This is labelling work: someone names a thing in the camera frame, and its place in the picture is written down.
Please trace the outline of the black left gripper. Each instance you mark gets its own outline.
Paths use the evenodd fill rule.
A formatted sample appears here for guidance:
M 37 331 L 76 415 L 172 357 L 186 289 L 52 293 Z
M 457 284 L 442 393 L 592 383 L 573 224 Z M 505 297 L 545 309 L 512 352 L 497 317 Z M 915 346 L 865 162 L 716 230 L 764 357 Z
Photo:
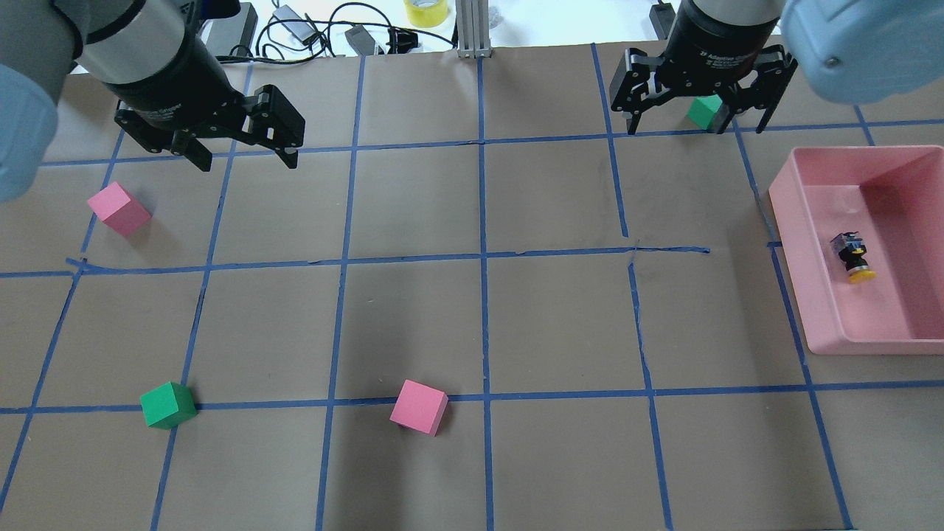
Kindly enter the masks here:
M 131 83 L 105 82 L 118 96 L 114 121 L 149 153 L 167 151 L 209 172 L 212 152 L 199 141 L 199 125 L 225 107 L 238 111 L 237 141 L 269 149 L 290 170 L 298 166 L 305 140 L 305 118 L 286 94 L 272 84 L 242 95 L 221 63 L 193 33 L 158 73 Z

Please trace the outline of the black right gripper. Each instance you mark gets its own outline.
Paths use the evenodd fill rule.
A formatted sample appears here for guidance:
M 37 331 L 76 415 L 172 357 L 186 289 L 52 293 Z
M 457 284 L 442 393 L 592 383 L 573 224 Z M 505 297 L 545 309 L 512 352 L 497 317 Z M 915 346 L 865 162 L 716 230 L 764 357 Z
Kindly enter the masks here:
M 782 44 L 761 49 L 766 40 L 766 1 L 681 1 L 663 56 L 624 50 L 611 78 L 611 111 L 623 115 L 633 136 L 651 108 L 729 86 L 727 125 L 755 108 L 764 111 L 755 127 L 762 133 L 798 68 Z M 738 81 L 751 67 L 754 80 L 742 87 Z

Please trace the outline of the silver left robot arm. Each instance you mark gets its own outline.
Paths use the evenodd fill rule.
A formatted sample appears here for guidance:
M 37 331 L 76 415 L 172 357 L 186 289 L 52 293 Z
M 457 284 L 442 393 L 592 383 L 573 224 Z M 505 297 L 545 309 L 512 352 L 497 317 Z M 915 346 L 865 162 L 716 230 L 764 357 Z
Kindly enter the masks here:
M 239 12 L 237 1 L 4 1 L 2 200 L 33 185 L 77 66 L 118 98 L 115 122 L 148 152 L 167 151 L 206 172 L 212 154 L 203 140 L 229 138 L 296 168 L 300 112 L 273 85 L 240 93 L 198 36 L 202 21 Z

